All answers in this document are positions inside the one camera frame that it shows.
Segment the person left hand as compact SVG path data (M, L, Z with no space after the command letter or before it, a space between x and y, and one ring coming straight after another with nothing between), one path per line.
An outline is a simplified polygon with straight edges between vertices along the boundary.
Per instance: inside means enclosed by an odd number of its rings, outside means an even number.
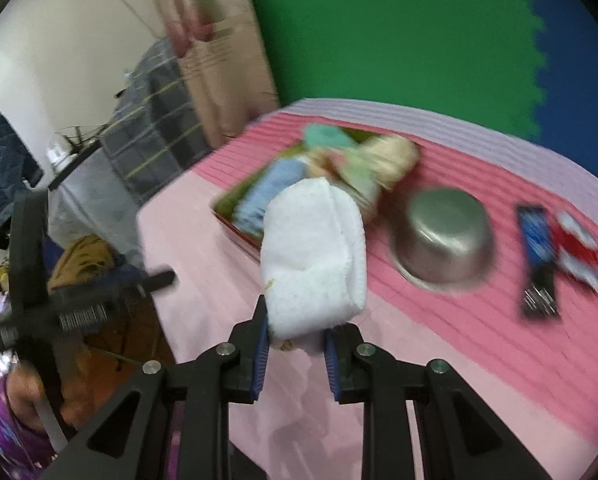
M63 384L64 404L60 408L64 422L79 428L94 413L94 396L89 385L90 353L81 352L76 359L76 371ZM42 432L43 426L36 404L46 399L37 371L26 362L19 362L6 376L6 397L14 415L31 430Z

